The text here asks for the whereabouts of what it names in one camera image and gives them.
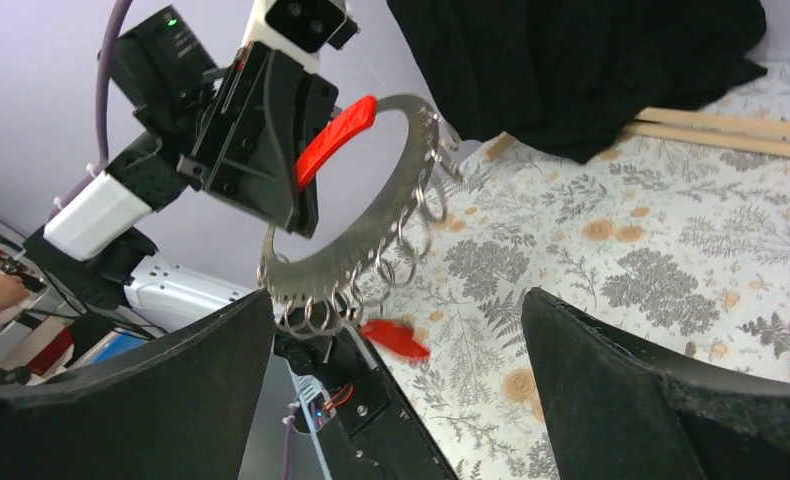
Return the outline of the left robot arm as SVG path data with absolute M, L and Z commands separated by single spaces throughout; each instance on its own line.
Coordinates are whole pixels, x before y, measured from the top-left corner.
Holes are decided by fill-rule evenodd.
M 136 229 L 187 189 L 304 238 L 319 221 L 313 142 L 337 114 L 325 45 L 357 24 L 343 1 L 256 1 L 227 66 L 166 6 L 124 30 L 115 3 L 98 54 L 100 158 L 24 242 L 55 286 L 97 310 L 134 306 L 157 247 Z

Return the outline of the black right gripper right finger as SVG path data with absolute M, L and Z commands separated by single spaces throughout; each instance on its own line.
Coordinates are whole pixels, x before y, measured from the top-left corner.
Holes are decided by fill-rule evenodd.
M 652 343 L 534 288 L 521 323 L 563 479 L 790 479 L 790 383 Z

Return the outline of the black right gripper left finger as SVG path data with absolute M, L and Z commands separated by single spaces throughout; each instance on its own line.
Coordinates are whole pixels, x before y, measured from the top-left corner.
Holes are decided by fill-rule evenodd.
M 35 386 L 0 386 L 0 479 L 234 479 L 275 332 L 256 291 Z

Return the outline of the red key tag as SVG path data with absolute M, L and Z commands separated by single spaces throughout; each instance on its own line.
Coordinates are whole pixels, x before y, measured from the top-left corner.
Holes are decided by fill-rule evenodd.
M 360 328 L 364 339 L 404 360 L 428 360 L 430 350 L 414 338 L 414 333 L 412 326 L 392 319 L 369 320 Z

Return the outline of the metal keyring with red handle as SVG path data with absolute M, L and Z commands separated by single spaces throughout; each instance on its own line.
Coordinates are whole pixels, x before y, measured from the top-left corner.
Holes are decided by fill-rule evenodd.
M 442 167 L 459 182 L 462 174 L 450 154 L 460 137 L 424 99 L 398 94 L 377 99 L 366 96 L 341 112 L 317 135 L 298 161 L 300 185 L 312 177 L 336 151 L 370 129 L 376 116 L 404 114 L 407 139 L 387 183 L 366 210 L 335 240 L 297 262 L 286 262 L 274 250 L 276 229 L 269 227 L 257 271 L 260 285 L 283 305 L 279 332 L 299 340 L 333 336 L 360 324 L 365 308 L 377 307 L 399 287 L 391 261 L 384 254 L 398 245 L 418 265 L 430 250 L 418 248 L 404 234 L 410 218 L 426 227 L 441 223 L 446 212 L 433 213 L 426 189 L 434 167 Z

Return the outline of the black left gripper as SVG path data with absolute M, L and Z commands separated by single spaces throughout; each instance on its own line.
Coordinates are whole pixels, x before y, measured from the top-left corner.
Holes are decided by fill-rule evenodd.
M 331 120 L 339 90 L 261 42 L 241 49 L 199 125 L 188 173 L 201 191 L 305 238 L 318 220 L 315 185 L 296 163 Z

